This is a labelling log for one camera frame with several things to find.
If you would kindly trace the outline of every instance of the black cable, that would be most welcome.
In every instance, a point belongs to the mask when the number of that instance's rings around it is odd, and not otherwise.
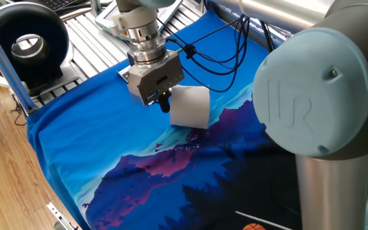
[[[238,20],[238,22],[236,23],[236,25],[235,25],[235,29],[234,29],[234,39],[235,39],[235,41],[236,41],[236,31],[238,30],[238,26],[239,26],[239,24],[240,24],[240,21],[241,21],[241,18],[243,17],[243,15],[239,18],[239,20]],[[200,53],[200,52],[197,52],[198,54],[200,54],[200,56],[202,57],[202,56],[206,56],[205,54],[202,54],[202,53]],[[235,58],[235,56],[236,55],[238,55],[237,53],[235,53],[232,57],[230,57],[229,59],[227,59],[227,60],[223,60],[223,61],[217,61],[217,60],[214,60],[214,59],[212,59],[212,58],[210,58],[210,60],[209,61],[212,61],[212,62],[214,62],[214,63],[227,63],[227,62],[229,62],[229,61],[232,61],[234,58]]]
[[[234,23],[235,23],[235,22],[237,22],[237,21],[240,21],[241,19],[242,19],[242,18],[240,17],[240,18],[238,18],[238,19],[236,19],[236,20],[234,20],[234,21],[232,21],[232,22],[230,22],[230,23],[227,23],[226,25],[221,26],[220,28],[218,28],[218,29],[216,29],[216,30],[214,30],[214,31],[212,31],[212,32],[209,32],[208,34],[206,34],[206,35],[204,35],[204,36],[202,36],[202,37],[198,38],[197,40],[193,41],[193,42],[192,42],[192,43],[190,43],[190,44],[194,44],[195,42],[198,42],[199,40],[202,40],[202,39],[204,39],[204,38],[208,37],[209,35],[212,35],[213,33],[217,32],[217,31],[219,31],[219,30],[221,30],[221,29],[224,29],[224,28],[225,28],[225,27],[227,27],[227,26],[232,25],[232,24],[234,24]]]
[[[157,18],[157,20],[161,23],[161,25],[164,26],[164,29],[167,30],[167,32],[170,33],[170,35],[174,35],[176,38],[178,38],[178,40],[182,41],[185,45],[187,44],[184,40],[182,40],[178,35],[176,35],[176,33],[174,33],[171,29],[169,29],[159,18]]]
[[[102,7],[107,7],[109,5],[109,3],[102,3],[101,5],[102,5]],[[71,12],[71,11],[80,10],[80,9],[83,9],[83,8],[90,8],[90,7],[91,7],[90,4],[81,4],[81,5],[76,5],[76,6],[65,6],[65,7],[62,7],[62,8],[59,8],[59,9],[55,10],[55,13],[59,15],[59,14],[65,13],[65,12]]]
[[[268,46],[268,50],[269,50],[269,52],[272,52],[274,47],[273,47],[273,43],[272,43],[271,34],[269,33],[269,30],[268,30],[268,27],[266,26],[266,23],[263,22],[263,21],[260,21],[260,22],[261,22],[263,33],[265,34],[266,44]]]
[[[208,10],[208,8],[207,8],[207,0],[203,0],[203,2],[204,2],[205,10]]]
[[[227,69],[229,69],[229,70],[232,70],[232,69],[233,69],[233,67],[228,67],[228,66],[226,66],[226,65],[222,64],[221,62],[214,60],[212,57],[209,57],[209,56],[208,56],[208,55],[206,55],[206,54],[201,54],[200,52],[197,52],[197,54],[198,54],[198,55],[200,55],[202,58],[205,58],[205,59],[207,59],[208,61],[214,62],[214,63],[216,63],[216,64],[218,64],[218,65],[220,65],[220,66],[222,66],[222,67],[224,67],[224,68],[227,68]]]
[[[219,89],[213,89],[213,88],[211,88],[211,87],[209,87],[209,86],[207,86],[206,84],[204,84],[204,83],[202,83],[200,80],[198,80],[196,77],[194,77],[187,69],[185,69],[185,67],[184,66],[181,66],[182,68],[183,68],[183,70],[191,77],[191,78],[193,78],[196,82],[198,82],[200,85],[202,85],[202,86],[204,86],[204,87],[206,87],[206,88],[208,88],[209,90],[211,90],[211,91],[214,91],[214,92],[217,92],[217,93],[224,93],[224,92],[226,92],[226,91],[228,91],[229,89],[231,89],[231,87],[233,86],[233,84],[234,84],[234,82],[235,82],[235,78],[236,78],[236,74],[237,74],[237,71],[238,71],[238,67],[239,67],[239,65],[238,65],[238,58],[239,58],[239,53],[240,53],[240,46],[239,46],[239,44],[240,44],[240,40],[241,40],[241,34],[243,33],[244,34],[244,44],[245,44],[245,50],[243,51],[243,55],[242,55],[242,60],[245,58],[245,55],[246,55],[246,50],[247,50],[247,44],[245,43],[246,42],[246,39],[247,39],[247,37],[248,37],[248,32],[249,32],[249,18],[247,18],[247,29],[245,30],[245,23],[246,22],[244,22],[243,24],[242,24],[242,28],[240,29],[240,34],[238,35],[238,39],[236,40],[236,44],[237,44],[237,46],[236,46],[236,53],[238,54],[238,55],[236,55],[236,57],[235,57],[235,69],[234,69],[234,75],[233,75],[233,78],[232,78],[232,81],[231,81],[231,83],[230,83],[230,85],[226,88],[226,89],[222,89],[222,90],[219,90]],[[182,44],[180,44],[179,42],[177,42],[176,40],[175,40],[175,42],[183,49],[184,48],[184,46],[182,45]]]
[[[241,39],[241,34],[242,34],[242,31],[245,32],[244,33],[244,45],[245,45],[245,50],[243,51],[243,55],[242,55],[242,58],[240,59],[240,62],[238,62],[238,55],[239,55],[239,44],[240,44],[240,39]],[[197,60],[195,60],[193,57],[191,57],[191,60],[199,67],[201,67],[203,70],[209,72],[209,73],[212,73],[212,74],[215,74],[215,75],[228,75],[230,73],[233,73],[242,63],[243,63],[243,60],[245,59],[245,55],[246,55],[246,49],[247,49],[247,38],[248,38],[248,32],[249,32],[249,18],[243,22],[242,24],[242,27],[241,27],[241,32],[238,36],[238,41],[237,41],[237,55],[236,55],[236,64],[234,66],[234,68],[228,72],[224,72],[224,73],[220,73],[220,72],[216,72],[214,70],[210,70],[209,68],[203,66],[201,63],[199,63]]]

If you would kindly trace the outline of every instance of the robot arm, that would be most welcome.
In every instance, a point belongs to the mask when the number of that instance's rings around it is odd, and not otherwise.
[[[127,86],[134,101],[143,105],[156,102],[169,112],[170,88],[184,79],[176,51],[165,48],[158,32],[157,8],[174,0],[117,0],[120,13],[112,16],[115,35],[126,32],[130,38],[130,69]]]

